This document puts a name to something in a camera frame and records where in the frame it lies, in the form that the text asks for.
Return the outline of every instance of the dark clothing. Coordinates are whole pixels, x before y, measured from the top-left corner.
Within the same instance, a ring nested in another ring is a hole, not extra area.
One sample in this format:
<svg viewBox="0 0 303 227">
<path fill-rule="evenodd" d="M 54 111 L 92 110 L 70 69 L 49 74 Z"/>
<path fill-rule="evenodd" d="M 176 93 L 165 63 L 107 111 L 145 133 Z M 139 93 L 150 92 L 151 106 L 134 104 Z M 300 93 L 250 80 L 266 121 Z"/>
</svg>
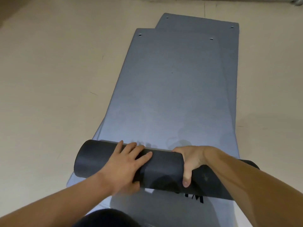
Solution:
<svg viewBox="0 0 303 227">
<path fill-rule="evenodd" d="M 140 225 L 119 210 L 104 209 L 84 216 L 73 227 L 140 227 Z"/>
</svg>

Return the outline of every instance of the person's right arm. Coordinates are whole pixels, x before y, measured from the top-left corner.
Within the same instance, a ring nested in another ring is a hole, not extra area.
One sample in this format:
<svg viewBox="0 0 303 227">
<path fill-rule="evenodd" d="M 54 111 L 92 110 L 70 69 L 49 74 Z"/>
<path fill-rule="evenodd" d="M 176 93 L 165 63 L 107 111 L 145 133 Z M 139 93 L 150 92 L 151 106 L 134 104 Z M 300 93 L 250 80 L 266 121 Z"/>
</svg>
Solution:
<svg viewBox="0 0 303 227">
<path fill-rule="evenodd" d="M 303 226 L 303 194 L 293 187 L 215 147 L 185 146 L 173 151 L 183 155 L 185 187 L 192 170 L 208 165 L 254 227 Z"/>
</svg>

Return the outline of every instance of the person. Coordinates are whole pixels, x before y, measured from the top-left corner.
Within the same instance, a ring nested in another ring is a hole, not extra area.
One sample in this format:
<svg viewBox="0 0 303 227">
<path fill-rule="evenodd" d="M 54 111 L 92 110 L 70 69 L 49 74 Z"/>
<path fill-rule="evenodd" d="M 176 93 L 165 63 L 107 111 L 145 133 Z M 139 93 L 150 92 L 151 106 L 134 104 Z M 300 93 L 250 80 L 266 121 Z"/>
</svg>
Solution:
<svg viewBox="0 0 303 227">
<path fill-rule="evenodd" d="M 33 202 L 0 218 L 0 226 L 139 226 L 117 210 L 84 215 L 103 199 L 140 189 L 132 182 L 135 172 L 152 157 L 136 159 L 144 146 L 120 141 L 105 166 L 86 180 Z M 275 177 L 211 146 L 177 147 L 184 158 L 183 185 L 191 183 L 191 172 L 208 165 L 221 180 L 252 226 L 303 226 L 303 194 Z"/>
</svg>

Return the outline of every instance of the black mat roll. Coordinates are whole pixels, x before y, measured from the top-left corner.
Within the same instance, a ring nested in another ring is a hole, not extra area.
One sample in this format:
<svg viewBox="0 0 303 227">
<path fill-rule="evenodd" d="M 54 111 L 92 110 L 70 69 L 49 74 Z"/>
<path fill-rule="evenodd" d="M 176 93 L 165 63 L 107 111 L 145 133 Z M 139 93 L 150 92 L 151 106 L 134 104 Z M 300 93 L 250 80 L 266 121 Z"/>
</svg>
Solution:
<svg viewBox="0 0 303 227">
<path fill-rule="evenodd" d="M 75 160 L 75 175 L 88 178 L 98 172 L 107 163 L 116 145 L 117 143 L 108 141 L 86 141 L 80 148 Z M 182 155 L 170 151 L 146 148 L 138 155 L 138 158 L 149 151 L 153 152 L 151 160 L 142 166 L 134 177 L 134 181 L 139 181 L 141 187 L 233 200 L 208 166 L 202 165 L 193 170 L 191 185 L 184 188 L 182 185 L 184 165 Z M 252 161 L 241 161 L 258 168 Z"/>
</svg>

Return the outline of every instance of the beige floor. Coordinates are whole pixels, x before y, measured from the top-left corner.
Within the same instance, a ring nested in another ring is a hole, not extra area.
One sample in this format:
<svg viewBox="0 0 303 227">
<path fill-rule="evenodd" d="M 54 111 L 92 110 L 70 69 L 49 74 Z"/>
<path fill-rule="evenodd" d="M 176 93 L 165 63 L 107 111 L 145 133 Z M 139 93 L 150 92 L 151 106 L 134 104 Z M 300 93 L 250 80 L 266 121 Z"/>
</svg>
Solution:
<svg viewBox="0 0 303 227">
<path fill-rule="evenodd" d="M 240 23 L 240 156 L 303 192 L 303 7 L 199 0 L 0 0 L 0 215 L 63 189 L 136 28 L 164 12 Z"/>
</svg>

